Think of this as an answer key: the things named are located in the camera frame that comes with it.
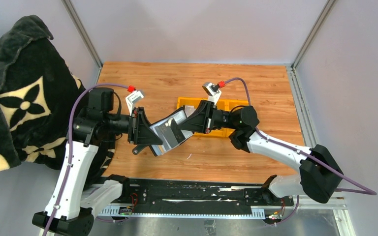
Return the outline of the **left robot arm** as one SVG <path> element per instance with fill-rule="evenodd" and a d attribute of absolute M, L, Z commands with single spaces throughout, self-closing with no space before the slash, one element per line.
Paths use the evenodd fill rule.
<path fill-rule="evenodd" d="M 161 144 L 161 139 L 150 129 L 144 109 L 135 106 L 144 93 L 132 86 L 127 90 L 126 115 L 121 111 L 111 113 L 116 93 L 110 83 L 85 90 L 75 101 L 68 119 L 64 162 L 57 184 L 45 210 L 32 219 L 43 235 L 87 236 L 99 213 L 111 202 L 130 200 L 133 206 L 138 202 L 129 179 L 119 175 L 109 176 L 88 197 L 82 196 L 99 147 L 111 141 L 111 135 L 127 134 L 129 143 L 135 145 L 135 153 L 151 144 Z"/>

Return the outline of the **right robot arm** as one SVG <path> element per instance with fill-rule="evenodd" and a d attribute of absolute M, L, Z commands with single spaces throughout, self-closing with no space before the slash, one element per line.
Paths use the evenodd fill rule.
<path fill-rule="evenodd" d="M 290 195 L 306 195 L 318 203 L 327 203 L 343 173 L 328 148 L 322 145 L 298 146 L 276 139 L 259 131 L 258 124 L 253 106 L 238 106 L 225 111 L 211 101 L 201 100 L 178 128 L 203 134 L 215 129 L 232 129 L 229 138 L 236 149 L 270 157 L 294 169 L 295 175 L 273 175 L 265 181 L 260 190 L 265 204 L 274 205 Z"/>

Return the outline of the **black leather card holder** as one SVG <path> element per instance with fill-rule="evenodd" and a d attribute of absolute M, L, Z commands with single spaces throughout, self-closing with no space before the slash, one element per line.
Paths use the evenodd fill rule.
<path fill-rule="evenodd" d="M 162 145 L 136 145 L 134 155 L 149 147 L 154 156 L 161 156 L 183 144 L 193 136 L 193 132 L 181 130 L 178 125 L 187 118 L 185 107 L 181 107 L 166 118 L 151 124 L 150 128 L 162 139 Z"/>

